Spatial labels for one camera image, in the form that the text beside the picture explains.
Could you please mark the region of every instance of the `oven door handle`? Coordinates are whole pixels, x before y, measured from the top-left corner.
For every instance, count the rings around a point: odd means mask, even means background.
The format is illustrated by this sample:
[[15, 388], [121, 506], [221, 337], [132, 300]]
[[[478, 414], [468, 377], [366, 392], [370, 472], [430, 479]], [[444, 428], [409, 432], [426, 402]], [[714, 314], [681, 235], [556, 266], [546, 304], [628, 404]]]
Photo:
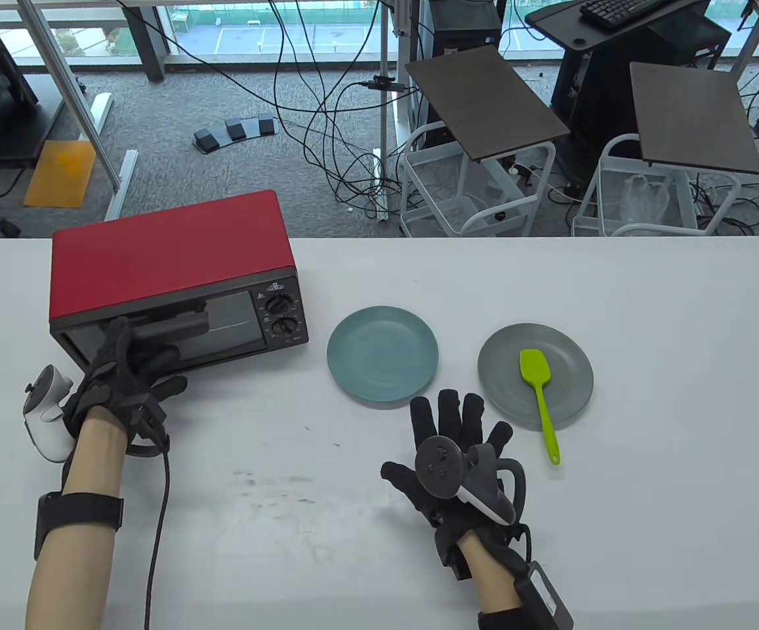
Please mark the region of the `oven door handle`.
[[207, 312], [187, 312], [160, 322], [142, 324], [134, 328], [134, 339], [150, 344], [174, 344], [182, 339], [190, 339], [208, 333], [211, 323]]

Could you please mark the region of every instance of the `white vr controller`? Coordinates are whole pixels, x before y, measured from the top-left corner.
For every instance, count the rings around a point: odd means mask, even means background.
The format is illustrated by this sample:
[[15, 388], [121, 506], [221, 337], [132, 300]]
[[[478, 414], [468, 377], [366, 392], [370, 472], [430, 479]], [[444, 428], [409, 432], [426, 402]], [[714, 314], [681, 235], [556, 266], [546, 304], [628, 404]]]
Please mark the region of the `white vr controller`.
[[62, 376], [55, 366], [47, 366], [26, 386], [23, 425], [41, 457], [51, 462], [67, 460], [76, 441], [64, 426], [61, 401], [70, 393], [73, 381]]

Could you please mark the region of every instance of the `teal plate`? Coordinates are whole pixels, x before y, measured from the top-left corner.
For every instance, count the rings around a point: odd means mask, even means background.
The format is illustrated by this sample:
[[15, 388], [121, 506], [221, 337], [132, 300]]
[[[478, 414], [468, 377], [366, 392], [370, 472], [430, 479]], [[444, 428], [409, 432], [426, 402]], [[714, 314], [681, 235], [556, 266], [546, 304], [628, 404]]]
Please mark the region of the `teal plate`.
[[327, 344], [327, 365], [335, 382], [367, 402], [400, 402], [414, 396], [434, 378], [437, 358], [431, 328], [396, 306], [350, 313]]

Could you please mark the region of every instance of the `orange mat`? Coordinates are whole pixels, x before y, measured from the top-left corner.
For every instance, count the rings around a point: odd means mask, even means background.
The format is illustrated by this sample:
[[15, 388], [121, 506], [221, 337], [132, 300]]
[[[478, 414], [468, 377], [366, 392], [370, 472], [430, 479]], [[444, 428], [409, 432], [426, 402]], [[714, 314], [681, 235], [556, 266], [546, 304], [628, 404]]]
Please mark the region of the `orange mat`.
[[48, 140], [23, 203], [26, 206], [82, 207], [96, 152], [87, 140]]

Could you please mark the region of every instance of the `computer tower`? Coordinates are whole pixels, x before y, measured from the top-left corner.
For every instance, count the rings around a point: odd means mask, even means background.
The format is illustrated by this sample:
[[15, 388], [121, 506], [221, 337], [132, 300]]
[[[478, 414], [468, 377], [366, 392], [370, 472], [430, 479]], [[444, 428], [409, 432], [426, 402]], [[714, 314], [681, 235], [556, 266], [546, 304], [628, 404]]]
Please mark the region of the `computer tower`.
[[[417, 60], [468, 51], [479, 46], [497, 46], [502, 36], [502, 18], [492, 2], [421, 0], [419, 22], [421, 38], [417, 45]], [[409, 120], [411, 129], [439, 120], [440, 116], [427, 99], [421, 93], [413, 93]], [[434, 129], [425, 135], [424, 146], [444, 144], [452, 139], [448, 129]]]

